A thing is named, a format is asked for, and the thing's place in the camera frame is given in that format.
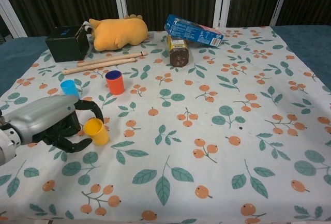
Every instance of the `blue box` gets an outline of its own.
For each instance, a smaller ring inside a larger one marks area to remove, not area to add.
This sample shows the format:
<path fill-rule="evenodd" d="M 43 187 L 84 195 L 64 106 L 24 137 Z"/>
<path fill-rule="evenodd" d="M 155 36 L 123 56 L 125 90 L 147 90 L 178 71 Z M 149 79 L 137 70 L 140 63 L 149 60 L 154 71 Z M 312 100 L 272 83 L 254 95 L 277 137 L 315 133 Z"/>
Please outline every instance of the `blue box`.
<path fill-rule="evenodd" d="M 223 39 L 223 34 L 213 28 L 196 24 L 170 14 L 164 25 L 170 36 L 187 39 L 212 47 L 218 47 Z"/>

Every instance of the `red cup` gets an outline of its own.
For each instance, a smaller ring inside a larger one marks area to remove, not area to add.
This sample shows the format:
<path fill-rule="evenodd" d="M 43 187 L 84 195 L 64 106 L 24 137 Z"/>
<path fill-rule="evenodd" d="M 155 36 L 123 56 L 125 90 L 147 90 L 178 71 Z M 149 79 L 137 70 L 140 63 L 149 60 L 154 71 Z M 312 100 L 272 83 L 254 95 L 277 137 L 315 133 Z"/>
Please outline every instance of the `red cup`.
<path fill-rule="evenodd" d="M 124 92 L 124 83 L 122 73 L 118 70 L 109 71 L 106 74 L 106 81 L 110 93 L 120 95 Z"/>

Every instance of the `wooden stick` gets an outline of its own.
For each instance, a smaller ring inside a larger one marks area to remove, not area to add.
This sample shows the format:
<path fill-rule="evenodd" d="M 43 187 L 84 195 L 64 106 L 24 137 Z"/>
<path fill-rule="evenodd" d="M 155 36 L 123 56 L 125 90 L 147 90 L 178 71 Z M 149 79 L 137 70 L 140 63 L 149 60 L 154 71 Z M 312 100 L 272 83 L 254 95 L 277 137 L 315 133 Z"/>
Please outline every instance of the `wooden stick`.
<path fill-rule="evenodd" d="M 73 74 L 73 73 L 77 73 L 77 72 L 81 72 L 81 71 L 92 70 L 92 69 L 97 69 L 97 68 L 101 68 L 101 67 L 108 67 L 108 66 L 112 66 L 112 65 L 121 65 L 121 64 L 135 62 L 135 61 L 136 61 L 135 58 L 129 58 L 129 59 L 120 59 L 120 60 L 116 60 L 116 61 L 109 61 L 109 62 L 94 64 L 94 65 L 86 65 L 86 66 L 77 67 L 74 69 L 63 70 L 62 74 L 69 75 L 69 74 Z"/>
<path fill-rule="evenodd" d="M 121 56 L 116 56 L 116 57 L 107 57 L 107 58 L 103 58 L 103 59 L 98 59 L 98 60 L 92 60 L 92 61 L 88 61 L 88 62 L 78 63 L 77 66 L 78 67 L 82 67 L 82 66 L 86 66 L 86 65 L 99 64 L 99 63 L 103 63 L 103 62 L 120 60 L 120 59 L 125 59 L 125 58 L 146 56 L 147 54 L 148 54 L 147 52 L 140 52 L 140 53 L 132 53 L 132 54 L 121 55 Z"/>

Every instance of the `black box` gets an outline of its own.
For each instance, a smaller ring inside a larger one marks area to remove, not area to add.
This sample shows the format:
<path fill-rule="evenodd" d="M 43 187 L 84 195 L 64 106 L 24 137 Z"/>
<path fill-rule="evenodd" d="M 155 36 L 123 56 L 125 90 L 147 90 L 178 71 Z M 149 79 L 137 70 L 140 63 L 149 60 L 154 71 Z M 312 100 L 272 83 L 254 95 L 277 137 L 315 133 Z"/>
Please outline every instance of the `black box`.
<path fill-rule="evenodd" d="M 83 60 L 89 48 L 82 26 L 56 27 L 46 38 L 55 62 Z"/>

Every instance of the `stuffed toy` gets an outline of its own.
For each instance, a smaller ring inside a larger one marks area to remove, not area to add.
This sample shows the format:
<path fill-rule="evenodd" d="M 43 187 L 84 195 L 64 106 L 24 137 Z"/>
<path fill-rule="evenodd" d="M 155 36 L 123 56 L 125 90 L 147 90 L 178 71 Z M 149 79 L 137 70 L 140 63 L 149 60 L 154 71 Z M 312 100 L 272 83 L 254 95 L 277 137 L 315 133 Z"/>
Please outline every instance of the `stuffed toy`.
<path fill-rule="evenodd" d="M 93 28 L 94 48 L 97 51 L 117 50 L 130 44 L 136 46 L 148 36 L 148 29 L 141 16 L 132 14 L 124 19 L 89 19 Z"/>

